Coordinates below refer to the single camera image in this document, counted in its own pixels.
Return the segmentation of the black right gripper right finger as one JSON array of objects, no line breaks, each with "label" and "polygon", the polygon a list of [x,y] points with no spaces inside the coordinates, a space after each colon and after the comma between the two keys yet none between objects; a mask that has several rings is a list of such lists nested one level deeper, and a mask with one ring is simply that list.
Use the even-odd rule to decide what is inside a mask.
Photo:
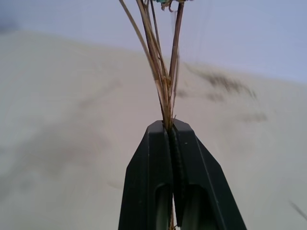
[{"label": "black right gripper right finger", "polygon": [[247,230],[220,164],[191,126],[174,121],[169,137],[180,230]]}]

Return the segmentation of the dried brown plant stems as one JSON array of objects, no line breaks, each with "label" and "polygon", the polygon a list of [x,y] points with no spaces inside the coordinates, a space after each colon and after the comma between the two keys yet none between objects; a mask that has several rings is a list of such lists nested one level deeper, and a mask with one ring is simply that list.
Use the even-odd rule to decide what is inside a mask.
[{"label": "dried brown plant stems", "polygon": [[[176,119],[174,115],[174,107],[177,96],[177,84],[178,84],[179,63],[180,63],[180,55],[178,49],[179,35],[181,29],[183,9],[185,3],[189,1],[193,0],[136,0],[142,19],[142,24],[144,27],[144,31],[141,32],[132,14],[128,10],[124,0],[119,0],[123,10],[125,11],[131,25],[135,30],[135,33],[143,47],[145,56],[148,60],[152,76],[154,79],[154,83],[157,89],[159,104],[162,113],[162,119],[160,121],[162,121],[164,129],[167,132],[169,145],[170,145],[169,134],[172,132],[174,121]],[[161,5],[161,9],[171,8],[173,2],[177,2],[178,4],[178,8],[176,10],[175,26],[173,30],[172,51],[171,51],[171,58],[169,65],[165,63],[165,60],[162,55],[158,26],[154,10],[154,3],[156,2]],[[175,201],[174,201],[174,178],[173,178],[171,218],[168,230],[176,230],[177,227],[178,225],[177,225]]]}]

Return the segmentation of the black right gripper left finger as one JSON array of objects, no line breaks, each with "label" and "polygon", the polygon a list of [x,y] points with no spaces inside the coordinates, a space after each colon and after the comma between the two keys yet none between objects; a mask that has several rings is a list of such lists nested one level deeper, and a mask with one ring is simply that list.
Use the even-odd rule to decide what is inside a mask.
[{"label": "black right gripper left finger", "polygon": [[118,230],[168,230],[173,173],[162,121],[150,124],[125,174]]}]

